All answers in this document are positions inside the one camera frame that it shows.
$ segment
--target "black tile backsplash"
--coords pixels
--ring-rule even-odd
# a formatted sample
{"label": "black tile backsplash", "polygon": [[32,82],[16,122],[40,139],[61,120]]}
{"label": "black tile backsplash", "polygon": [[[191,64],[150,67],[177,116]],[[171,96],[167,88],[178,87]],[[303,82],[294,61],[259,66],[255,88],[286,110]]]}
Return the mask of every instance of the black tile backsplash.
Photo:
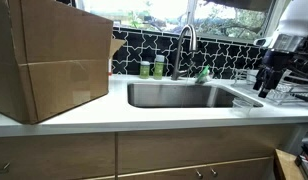
{"label": "black tile backsplash", "polygon": [[[141,61],[151,63],[151,72],[154,71],[156,55],[165,56],[164,76],[171,76],[176,58],[178,36],[176,34],[129,30],[114,28],[113,37],[127,41],[113,56],[114,74],[139,74]],[[185,70],[195,62],[190,70],[190,76],[201,72],[206,65],[211,67],[215,78],[234,78],[234,68],[256,69],[266,49],[252,45],[221,41],[208,38],[199,38],[198,51],[188,51],[189,39],[182,43],[180,69]]]}

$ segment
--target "wooden cabinet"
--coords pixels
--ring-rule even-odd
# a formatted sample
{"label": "wooden cabinet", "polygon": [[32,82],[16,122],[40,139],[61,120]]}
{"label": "wooden cabinet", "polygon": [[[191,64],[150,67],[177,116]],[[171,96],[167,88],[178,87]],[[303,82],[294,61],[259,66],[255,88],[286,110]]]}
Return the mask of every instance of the wooden cabinet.
{"label": "wooden cabinet", "polygon": [[292,125],[118,133],[118,174],[269,157]]}
{"label": "wooden cabinet", "polygon": [[272,158],[249,159],[119,176],[119,180],[261,180]]}
{"label": "wooden cabinet", "polygon": [[114,176],[114,133],[0,138],[0,179]]}

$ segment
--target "dish rack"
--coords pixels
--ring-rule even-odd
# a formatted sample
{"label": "dish rack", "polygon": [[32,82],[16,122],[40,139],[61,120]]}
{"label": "dish rack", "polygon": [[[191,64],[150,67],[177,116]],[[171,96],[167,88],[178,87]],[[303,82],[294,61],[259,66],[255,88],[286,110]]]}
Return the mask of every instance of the dish rack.
{"label": "dish rack", "polygon": [[[243,86],[244,89],[254,91],[253,85],[256,81],[256,70],[235,69],[234,84],[232,86]],[[277,105],[288,103],[308,103],[302,99],[308,99],[308,79],[290,75],[292,71],[286,70],[275,90],[271,90],[266,99],[274,101]],[[285,80],[298,80],[307,84],[297,84]]]}

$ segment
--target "window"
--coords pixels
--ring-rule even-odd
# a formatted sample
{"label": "window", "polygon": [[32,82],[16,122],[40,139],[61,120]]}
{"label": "window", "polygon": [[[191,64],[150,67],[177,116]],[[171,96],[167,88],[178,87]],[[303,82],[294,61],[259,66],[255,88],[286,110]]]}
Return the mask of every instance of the window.
{"label": "window", "polygon": [[114,26],[179,34],[189,23],[199,36],[254,40],[265,35],[276,1],[280,0],[76,0],[76,4],[113,20]]}

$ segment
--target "window frame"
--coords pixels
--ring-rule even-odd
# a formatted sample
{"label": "window frame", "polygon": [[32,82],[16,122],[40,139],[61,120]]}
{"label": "window frame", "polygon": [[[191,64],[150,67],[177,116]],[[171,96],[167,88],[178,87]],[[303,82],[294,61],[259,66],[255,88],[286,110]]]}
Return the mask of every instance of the window frame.
{"label": "window frame", "polygon": [[[267,17],[268,20],[264,27],[264,34],[262,37],[272,36],[273,32],[277,28],[281,15],[283,14],[285,8],[287,7],[290,1],[291,0],[273,0],[274,5],[271,5],[271,9],[269,12],[270,14]],[[75,2],[76,2],[76,7],[78,9],[85,10],[82,0],[75,0]],[[194,14],[195,14],[197,2],[198,0],[188,0],[187,11],[186,11],[188,24],[193,24],[194,22]],[[210,39],[216,39],[216,40],[225,40],[225,41],[249,43],[249,44],[252,44],[255,41],[255,40],[247,40],[247,39],[226,37],[226,36],[220,36],[220,35],[212,35],[212,34],[206,34],[206,33],[197,33],[197,36],[202,37],[202,38],[210,38]]]}

